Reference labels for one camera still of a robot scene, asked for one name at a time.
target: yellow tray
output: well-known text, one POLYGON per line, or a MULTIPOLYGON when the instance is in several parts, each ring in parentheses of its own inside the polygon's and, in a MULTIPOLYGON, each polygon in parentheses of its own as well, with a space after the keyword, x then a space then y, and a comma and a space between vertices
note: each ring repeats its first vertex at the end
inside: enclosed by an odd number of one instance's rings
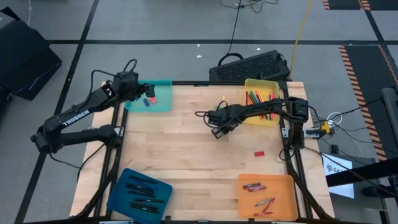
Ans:
MULTIPOLYGON (((256 91, 259 91, 264 101, 269 101, 269 95, 271 94, 271 92, 274 93, 274 98, 279 98, 279 85, 277 82, 274 81, 255 80, 248 78, 244 82, 244 90, 248 94, 250 94, 250 91, 253 91, 254 94, 256 94, 256 91)), ((246 104, 246 97, 244 97, 243 104, 246 104)), ((244 122, 246 124, 257 124, 266 126, 273 126, 279 123, 279 115, 274 114, 274 119, 271 119, 271 115, 269 115, 269 117, 270 119, 260 119, 260 117, 256 116, 248 118, 244 122)))

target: wooden table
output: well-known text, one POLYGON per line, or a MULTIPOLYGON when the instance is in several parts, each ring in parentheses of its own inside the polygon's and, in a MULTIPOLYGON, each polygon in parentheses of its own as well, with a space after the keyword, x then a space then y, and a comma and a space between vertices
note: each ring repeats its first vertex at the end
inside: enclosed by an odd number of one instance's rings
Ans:
MULTIPOLYGON (((290 82, 288 90, 290 96, 307 98, 303 83, 290 82)), ((243 86, 174 86, 173 92, 171 112, 130 113, 127 117, 119 175, 130 168, 171 184, 174 192, 165 215, 171 215, 172 220, 247 220, 237 211, 234 190, 238 174, 287 174, 285 163, 279 159, 279 125, 268 128, 242 124, 217 140, 194 112, 213 109, 223 96, 229 104, 243 103, 243 86), (254 157, 255 151, 266 155, 254 157)), ((96 113, 93 126, 110 124, 112 113, 113 109, 96 113)), ((309 119, 306 127, 311 126, 309 119)), ((87 144, 85 158, 100 145, 87 144)), ((314 139, 306 139, 305 145, 319 150, 314 139)), ((81 211, 98 188, 104 152, 103 149, 82 170, 71 215, 81 211)), ((305 149, 301 154, 309 191, 334 217, 320 156, 305 149)), ((302 194, 297 190, 300 212, 305 217, 302 194)), ((106 192, 102 214, 107 198, 106 192)), ((113 212, 113 219, 120 218, 126 217, 113 212)))

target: blue tray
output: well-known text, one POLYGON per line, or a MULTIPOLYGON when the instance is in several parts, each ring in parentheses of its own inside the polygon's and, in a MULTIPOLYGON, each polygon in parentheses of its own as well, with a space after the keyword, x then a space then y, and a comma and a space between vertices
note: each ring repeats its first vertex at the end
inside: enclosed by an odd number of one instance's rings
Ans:
POLYGON ((127 110, 132 112, 169 112, 172 110, 173 88, 171 80, 139 80, 138 82, 155 85, 156 103, 153 104, 148 99, 149 106, 146 106, 143 100, 147 97, 143 94, 138 100, 127 101, 124 104, 127 110))
POLYGON ((155 180, 151 177, 148 177, 144 174, 140 174, 131 169, 124 169, 122 175, 120 176, 116 187, 112 191, 111 196, 106 204, 107 208, 113 210, 115 212, 119 212, 125 216, 128 216, 134 220, 137 220, 141 223, 145 224, 159 224, 162 221, 163 213, 165 211, 167 202, 169 202, 170 196, 172 194, 173 187, 169 184, 163 183, 161 181, 155 180), (154 214, 150 212, 146 212, 143 210, 138 210, 131 208, 129 203, 135 202, 135 198, 145 198, 143 196, 132 195, 127 193, 127 191, 131 190, 126 187, 126 183, 132 183, 130 176, 138 177, 140 179, 147 179, 157 182, 157 184, 148 184, 154 187, 157 187, 158 190, 155 190, 155 196, 158 200, 163 200, 164 203, 154 203, 154 202, 136 202, 136 203, 144 203, 147 205, 153 205, 159 207, 159 214, 154 214))

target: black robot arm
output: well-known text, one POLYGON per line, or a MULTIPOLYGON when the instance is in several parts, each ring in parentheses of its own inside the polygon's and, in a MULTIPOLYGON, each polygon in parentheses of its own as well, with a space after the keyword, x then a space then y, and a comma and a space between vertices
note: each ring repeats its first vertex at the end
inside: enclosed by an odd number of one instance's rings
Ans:
POLYGON ((218 110, 205 113, 208 123, 213 125, 211 130, 215 138, 219 139, 233 131, 246 118, 253 116, 278 114, 294 124, 289 132, 289 145, 296 149, 304 147, 303 124, 308 121, 308 101, 301 98, 289 97, 287 99, 273 99, 255 105, 229 105, 218 110), (283 104, 291 104, 291 111, 282 109, 283 104))
POLYGON ((133 101, 143 93, 154 97, 154 86, 139 84, 138 73, 133 71, 118 73, 113 82, 107 81, 101 88, 90 93, 84 102, 47 119, 30 139, 44 153, 56 153, 63 146, 91 141, 101 141, 109 147, 115 147, 119 131, 111 125, 75 133, 63 134, 61 131, 89 114, 104 111, 127 100, 133 101))

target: floor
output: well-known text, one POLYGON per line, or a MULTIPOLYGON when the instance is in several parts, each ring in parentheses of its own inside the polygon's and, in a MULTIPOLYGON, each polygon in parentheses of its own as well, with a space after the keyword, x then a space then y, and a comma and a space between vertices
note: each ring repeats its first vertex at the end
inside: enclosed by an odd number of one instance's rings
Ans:
MULTIPOLYGON (((140 78, 171 78, 173 80, 208 80, 208 69, 214 67, 228 50, 236 10, 218 4, 217 0, 99 0, 87 35, 83 35, 93 3, 98 0, 31 0, 30 26, 53 43, 51 49, 62 59, 63 65, 34 101, 13 97, 0 122, 0 179, 1 223, 13 223, 30 176, 38 158, 38 151, 29 138, 43 121, 54 114, 57 104, 63 110, 84 100, 90 86, 90 72, 102 69, 118 72, 131 59, 138 59, 136 71, 140 78), (79 40, 87 41, 82 49, 79 40), (106 40, 153 40, 120 41, 106 40), (80 57, 77 64, 73 59, 80 57), (64 104, 58 101, 62 88, 70 83, 64 104)), ((224 0, 233 5, 237 0, 224 0)), ((309 0, 280 0, 277 5, 265 4, 256 14, 245 8, 239 14, 236 39, 295 40, 309 0)), ((22 20, 29 21, 28 0, 2 0, 0 8, 9 6, 22 20)), ((394 22, 397 11, 372 12, 385 40, 398 40, 394 22)), ((314 0, 302 33, 302 40, 377 40, 365 11, 328 11, 321 0, 314 0)), ((289 61, 293 41, 286 44, 233 45, 232 52, 244 57, 278 50, 289 61)), ((398 60, 398 45, 388 46, 398 60)), ((109 77, 98 75, 95 85, 109 77)), ((320 116, 335 111, 347 111, 358 106, 335 44, 299 45, 295 59, 294 81, 304 82, 310 104, 320 116)), ((92 116, 74 124, 70 130, 91 125, 92 116)), ((355 111, 344 117, 342 126, 365 127, 363 117, 355 111)), ((370 141, 363 129, 353 136, 370 141)), ((328 140, 352 156, 376 158, 372 144, 353 142, 340 132, 328 140)), ((329 146, 319 141, 322 151, 329 146)), ((61 150, 55 157, 81 164, 85 145, 61 150)), ((25 222, 67 218, 76 187, 77 170, 47 159, 27 211, 25 222)), ((344 210, 336 201, 336 216, 342 220, 379 223, 378 211, 364 208, 361 214, 344 210)), ((392 219, 397 207, 387 201, 392 219)))

